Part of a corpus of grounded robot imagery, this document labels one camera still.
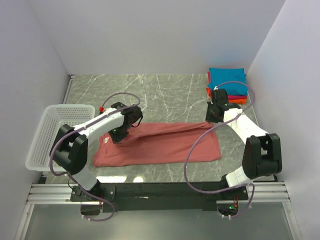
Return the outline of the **salmon pink t shirt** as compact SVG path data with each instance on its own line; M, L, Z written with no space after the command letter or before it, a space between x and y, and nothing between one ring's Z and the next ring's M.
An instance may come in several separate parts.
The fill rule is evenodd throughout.
M95 167L123 167L189 162L212 162L221 158L220 144L214 131L208 133L195 148L193 144L213 127L208 122L141 123L130 128L120 143L114 144L108 133L99 139L93 156Z

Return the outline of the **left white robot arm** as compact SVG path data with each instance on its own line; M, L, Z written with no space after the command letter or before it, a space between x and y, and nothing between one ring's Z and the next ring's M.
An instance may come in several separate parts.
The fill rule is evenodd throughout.
M89 146L106 133L114 144L120 143L134 123L142 119L143 113L138 105L126 106L117 102L85 123L74 127L63 125L50 150L50 171L58 176L53 163L58 164L82 187L82 195L88 201L96 200L100 195L100 182L87 166Z

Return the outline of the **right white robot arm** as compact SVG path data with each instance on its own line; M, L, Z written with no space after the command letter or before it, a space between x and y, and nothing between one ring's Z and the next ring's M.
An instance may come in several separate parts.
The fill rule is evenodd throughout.
M228 125L245 144L241 166L221 178L219 193L230 200L237 194L236 186L282 171L281 140L250 120L238 104L230 103L225 89L212 90L210 95L205 120Z

